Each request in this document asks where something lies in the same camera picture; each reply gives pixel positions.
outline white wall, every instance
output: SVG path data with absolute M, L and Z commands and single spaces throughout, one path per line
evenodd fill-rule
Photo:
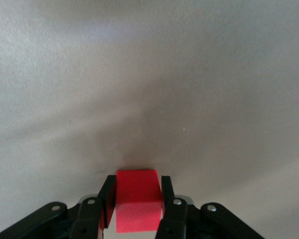
M 0 0 L 0 231 L 146 167 L 299 239 L 299 0 Z

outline red foam cube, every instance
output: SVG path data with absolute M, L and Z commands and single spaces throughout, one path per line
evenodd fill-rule
M 119 170 L 116 188 L 116 232 L 157 231 L 162 195 L 156 170 Z

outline screw head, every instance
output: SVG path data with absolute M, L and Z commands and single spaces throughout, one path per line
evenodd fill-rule
M 51 208 L 52 211 L 58 211 L 59 209 L 60 209 L 60 206 L 58 206 L 58 205 Z
M 94 199 L 90 199 L 90 200 L 88 201 L 88 204 L 95 204 L 95 200 L 94 200 Z
M 176 199 L 174 199 L 173 203 L 175 205 L 181 205 L 181 200 L 176 198 Z
M 207 210 L 211 211 L 211 212 L 216 212 L 217 208 L 214 205 L 207 205 Z

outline black linkage arm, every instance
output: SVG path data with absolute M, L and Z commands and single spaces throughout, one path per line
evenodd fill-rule
M 109 175 L 97 197 L 73 208 L 49 203 L 0 233 L 0 239 L 102 239 L 115 208 L 116 175 Z M 176 198 L 169 176 L 162 176 L 163 219 L 155 239 L 264 239 L 217 203 L 197 209 Z

